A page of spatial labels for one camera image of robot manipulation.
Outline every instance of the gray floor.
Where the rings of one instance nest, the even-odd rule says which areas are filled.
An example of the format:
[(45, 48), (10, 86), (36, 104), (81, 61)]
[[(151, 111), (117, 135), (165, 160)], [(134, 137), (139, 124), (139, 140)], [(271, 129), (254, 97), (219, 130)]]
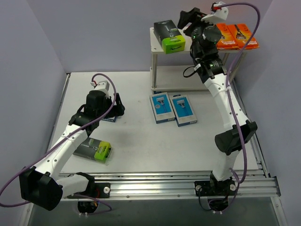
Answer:
[(75, 202), (61, 202), (53, 211), (35, 206), (30, 226), (82, 225), (198, 225), (198, 226), (277, 226), (269, 198), (237, 199), (223, 215), (203, 211), (197, 199), (166, 201), (110, 202), (113, 211), (88, 218), (73, 210)]

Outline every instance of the shelf leg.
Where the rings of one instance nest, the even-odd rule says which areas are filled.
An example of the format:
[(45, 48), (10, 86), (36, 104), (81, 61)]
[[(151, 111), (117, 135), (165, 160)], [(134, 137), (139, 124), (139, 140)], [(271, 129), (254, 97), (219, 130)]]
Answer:
[(224, 57), (223, 57), (223, 59), (222, 59), (222, 64), (223, 64), (224, 66), (226, 65), (226, 62), (227, 62), (228, 57), (229, 57), (229, 54), (230, 54), (230, 53), (225, 53), (225, 55), (224, 55)]
[(158, 55), (151, 55), (151, 69), (152, 69), (152, 88), (155, 89), (157, 87), (157, 60)]
[(229, 78), (229, 81), (230, 83), (233, 81), (233, 79), (235, 78), (235, 75), (237, 73), (237, 71), (239, 70), (239, 66), (241, 64), (241, 62), (243, 61), (243, 59), (245, 58), (246, 56), (246, 53), (242, 53), (235, 65), (235, 68), (232, 70), (231, 74), (230, 74), (230, 78)]

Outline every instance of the product box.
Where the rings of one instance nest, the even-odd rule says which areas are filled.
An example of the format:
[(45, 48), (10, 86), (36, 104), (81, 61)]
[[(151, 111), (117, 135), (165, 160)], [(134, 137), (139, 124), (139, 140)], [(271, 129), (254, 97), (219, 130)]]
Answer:
[(109, 142), (87, 138), (73, 153), (74, 155), (105, 163), (111, 152)]
[(187, 95), (176, 95), (170, 98), (174, 109), (178, 127), (197, 123), (197, 117), (193, 112)]
[(154, 23), (154, 34), (166, 54), (183, 51), (185, 48), (185, 38), (172, 20)]
[[(228, 25), (228, 29), (235, 38), (236, 42), (238, 43), (239, 48), (242, 48), (245, 45), (246, 41), (248, 41), (249, 37), (252, 34), (247, 25), (245, 24)], [(259, 44), (254, 37), (251, 39), (246, 49), (253, 48), (259, 48)]]
[(231, 34), (225, 23), (217, 24), (218, 29), (220, 29), (222, 33), (222, 38), (216, 44), (217, 49), (238, 49), (238, 43), (235, 38)]
[(154, 112), (156, 123), (173, 121), (175, 118), (173, 108), (167, 93), (150, 95), (150, 103)]

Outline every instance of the gray wall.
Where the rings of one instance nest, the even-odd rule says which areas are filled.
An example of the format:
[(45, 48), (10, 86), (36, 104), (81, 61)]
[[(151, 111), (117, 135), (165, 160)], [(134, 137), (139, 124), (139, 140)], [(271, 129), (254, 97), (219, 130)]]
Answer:
[[(25, 0), (0, 7), (0, 186), (46, 151), (66, 78)], [(18, 181), (1, 202), (21, 202)], [(23, 207), (0, 208), (0, 224), (17, 225)]]
[[(154, 22), (178, 22), (193, 7), (210, 13), (213, 0), (27, 0), (67, 72), (148, 71), (149, 28)], [(262, 15), (272, 0), (246, 0)], [(254, 27), (255, 12), (231, 7), (227, 23)], [(159, 64), (191, 64), (188, 55), (159, 56)]]
[(273, 0), (256, 34), (261, 48), (237, 78), (290, 226), (301, 224), (300, 9), (299, 0)]

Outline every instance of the green product box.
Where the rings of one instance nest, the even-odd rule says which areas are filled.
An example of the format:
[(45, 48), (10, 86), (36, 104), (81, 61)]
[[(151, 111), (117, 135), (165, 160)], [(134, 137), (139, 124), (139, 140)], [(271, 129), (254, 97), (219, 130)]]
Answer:
[(185, 48), (185, 38), (172, 20), (154, 23), (154, 34), (166, 54), (183, 51)]
[(110, 152), (111, 144), (109, 142), (87, 138), (73, 154), (105, 163)]

